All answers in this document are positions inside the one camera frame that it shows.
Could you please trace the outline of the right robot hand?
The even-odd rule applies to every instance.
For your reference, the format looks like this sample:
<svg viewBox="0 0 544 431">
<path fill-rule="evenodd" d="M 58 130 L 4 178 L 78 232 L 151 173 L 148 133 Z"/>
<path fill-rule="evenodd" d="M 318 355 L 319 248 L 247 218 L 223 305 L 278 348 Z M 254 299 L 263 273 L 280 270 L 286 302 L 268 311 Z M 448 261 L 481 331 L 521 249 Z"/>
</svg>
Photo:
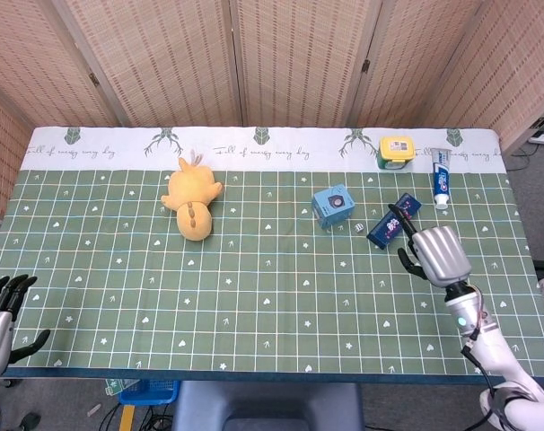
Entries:
<svg viewBox="0 0 544 431">
<path fill-rule="evenodd" d="M 414 263 L 404 248 L 398 248 L 399 260 L 409 274 L 445 289 L 469 280 L 470 262 L 459 237 L 450 226 L 418 231 L 405 211 L 392 204 L 388 207 L 408 237 L 408 247 L 418 261 L 418 264 Z"/>
</svg>

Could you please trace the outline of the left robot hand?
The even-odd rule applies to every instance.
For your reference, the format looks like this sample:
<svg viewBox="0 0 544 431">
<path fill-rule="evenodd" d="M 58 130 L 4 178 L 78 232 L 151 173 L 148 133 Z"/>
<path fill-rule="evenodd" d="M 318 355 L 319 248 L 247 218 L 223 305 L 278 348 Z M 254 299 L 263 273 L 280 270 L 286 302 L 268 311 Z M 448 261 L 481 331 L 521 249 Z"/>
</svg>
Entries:
<svg viewBox="0 0 544 431">
<path fill-rule="evenodd" d="M 0 278 L 0 376 L 8 365 L 13 365 L 40 351 L 50 335 L 50 330 L 43 330 L 31 344 L 13 350 L 15 323 L 24 297 L 36 281 L 35 276 L 28 274 Z"/>
</svg>

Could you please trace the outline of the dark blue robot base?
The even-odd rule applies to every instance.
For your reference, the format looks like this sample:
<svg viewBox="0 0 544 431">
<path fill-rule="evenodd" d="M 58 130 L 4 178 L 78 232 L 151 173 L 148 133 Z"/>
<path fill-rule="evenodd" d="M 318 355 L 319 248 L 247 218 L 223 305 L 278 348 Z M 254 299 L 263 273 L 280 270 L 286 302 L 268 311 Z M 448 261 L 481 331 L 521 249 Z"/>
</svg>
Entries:
<svg viewBox="0 0 544 431">
<path fill-rule="evenodd" d="M 357 383 L 185 381 L 171 431 L 365 431 Z"/>
</svg>

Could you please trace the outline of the dark blue long box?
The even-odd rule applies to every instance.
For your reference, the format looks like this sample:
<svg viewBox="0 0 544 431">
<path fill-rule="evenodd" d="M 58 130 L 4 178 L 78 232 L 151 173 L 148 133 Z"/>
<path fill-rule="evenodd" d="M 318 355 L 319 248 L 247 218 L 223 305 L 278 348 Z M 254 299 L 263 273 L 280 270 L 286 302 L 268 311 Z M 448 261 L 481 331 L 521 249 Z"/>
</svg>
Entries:
<svg viewBox="0 0 544 431">
<path fill-rule="evenodd" d="M 409 193 L 404 193 L 395 206 L 403 211 L 407 219 L 411 219 L 422 204 Z M 384 250 L 392 240 L 403 231 L 400 220 L 389 210 L 386 215 L 370 230 L 367 239 Z"/>
</svg>

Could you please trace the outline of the blue white toothpaste tube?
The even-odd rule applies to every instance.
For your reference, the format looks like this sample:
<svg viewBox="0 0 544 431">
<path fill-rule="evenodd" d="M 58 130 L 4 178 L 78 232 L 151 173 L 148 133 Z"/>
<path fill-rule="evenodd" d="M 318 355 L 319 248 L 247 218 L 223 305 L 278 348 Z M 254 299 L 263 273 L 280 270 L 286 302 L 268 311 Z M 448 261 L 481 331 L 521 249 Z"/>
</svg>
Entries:
<svg viewBox="0 0 544 431">
<path fill-rule="evenodd" d="M 433 148 L 434 207 L 446 210 L 450 200 L 450 158 L 448 149 Z"/>
</svg>

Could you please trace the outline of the green tub with yellow lid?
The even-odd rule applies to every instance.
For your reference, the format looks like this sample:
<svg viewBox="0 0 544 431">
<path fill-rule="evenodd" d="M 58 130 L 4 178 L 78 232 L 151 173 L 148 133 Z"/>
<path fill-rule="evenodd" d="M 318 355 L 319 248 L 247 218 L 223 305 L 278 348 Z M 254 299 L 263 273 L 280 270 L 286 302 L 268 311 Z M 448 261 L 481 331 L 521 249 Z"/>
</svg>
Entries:
<svg viewBox="0 0 544 431">
<path fill-rule="evenodd" d="M 404 168 L 416 156 L 413 139 L 408 136 L 385 136 L 380 139 L 377 164 L 382 170 Z"/>
</svg>

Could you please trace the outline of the light blue cube box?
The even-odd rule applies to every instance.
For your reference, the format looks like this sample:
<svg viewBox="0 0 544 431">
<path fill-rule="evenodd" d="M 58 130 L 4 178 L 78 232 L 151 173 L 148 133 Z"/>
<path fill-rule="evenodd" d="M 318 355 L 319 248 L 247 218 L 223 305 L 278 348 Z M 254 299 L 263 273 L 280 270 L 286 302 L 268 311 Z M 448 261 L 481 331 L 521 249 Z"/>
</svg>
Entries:
<svg viewBox="0 0 544 431">
<path fill-rule="evenodd" d="M 355 202 L 344 184 L 320 190 L 313 194 L 311 205 L 321 229 L 348 219 L 354 210 Z"/>
</svg>

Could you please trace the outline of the blue plastic basket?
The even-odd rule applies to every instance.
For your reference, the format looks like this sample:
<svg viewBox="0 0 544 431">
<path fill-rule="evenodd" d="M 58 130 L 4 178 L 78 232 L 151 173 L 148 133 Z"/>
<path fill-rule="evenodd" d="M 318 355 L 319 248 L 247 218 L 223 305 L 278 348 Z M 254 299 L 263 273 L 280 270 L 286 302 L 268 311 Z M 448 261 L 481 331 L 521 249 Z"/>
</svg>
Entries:
<svg viewBox="0 0 544 431">
<path fill-rule="evenodd" d="M 179 394 L 180 382 L 172 380 L 140 380 L 118 395 L 123 405 L 137 407 L 161 406 L 174 402 Z"/>
</svg>

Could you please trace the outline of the green grid tablecloth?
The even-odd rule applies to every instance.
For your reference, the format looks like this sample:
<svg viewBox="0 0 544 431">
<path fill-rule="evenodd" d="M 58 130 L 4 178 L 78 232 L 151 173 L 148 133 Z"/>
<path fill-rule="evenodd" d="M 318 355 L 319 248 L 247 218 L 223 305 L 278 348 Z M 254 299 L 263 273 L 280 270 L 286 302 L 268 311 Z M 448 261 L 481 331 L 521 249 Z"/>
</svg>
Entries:
<svg viewBox="0 0 544 431">
<path fill-rule="evenodd" d="M 520 364 L 544 376 L 544 305 L 489 129 L 410 129 L 416 157 L 391 172 L 386 128 L 36 129 L 0 228 L 0 277 L 37 278 L 16 323 L 24 375 L 187 372 L 473 373 L 443 292 L 367 239 L 404 193 L 419 229 L 449 225 Z M 432 149 L 451 151 L 450 200 L 434 207 Z M 191 151 L 222 182 L 203 241 L 166 208 Z M 344 184 L 352 215 L 327 230 L 314 193 Z M 355 231 L 362 224 L 364 230 Z"/>
</svg>

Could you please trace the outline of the yellow plush toy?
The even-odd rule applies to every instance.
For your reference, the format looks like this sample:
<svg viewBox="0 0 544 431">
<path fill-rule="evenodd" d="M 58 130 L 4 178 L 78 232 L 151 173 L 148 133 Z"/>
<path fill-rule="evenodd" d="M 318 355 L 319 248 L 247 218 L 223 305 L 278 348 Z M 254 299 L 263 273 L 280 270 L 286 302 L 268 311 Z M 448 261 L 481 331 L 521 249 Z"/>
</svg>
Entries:
<svg viewBox="0 0 544 431">
<path fill-rule="evenodd" d="M 168 194 L 162 204 L 176 213 L 180 234 L 193 242 L 205 240 L 212 232 L 213 218 L 209 206 L 224 191 L 213 171 L 202 163 L 203 155 L 191 151 L 190 161 L 180 157 L 178 171 L 171 174 Z"/>
</svg>

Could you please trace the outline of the woven folding screen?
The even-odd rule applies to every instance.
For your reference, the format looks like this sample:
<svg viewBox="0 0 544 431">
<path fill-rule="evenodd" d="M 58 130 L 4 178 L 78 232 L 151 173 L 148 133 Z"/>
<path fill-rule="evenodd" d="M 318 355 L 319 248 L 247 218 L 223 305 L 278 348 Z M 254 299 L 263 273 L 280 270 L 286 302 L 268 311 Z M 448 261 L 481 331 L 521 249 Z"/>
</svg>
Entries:
<svg viewBox="0 0 544 431">
<path fill-rule="evenodd" d="M 544 117 L 544 0 L 0 0 L 0 216 L 41 126 Z"/>
</svg>

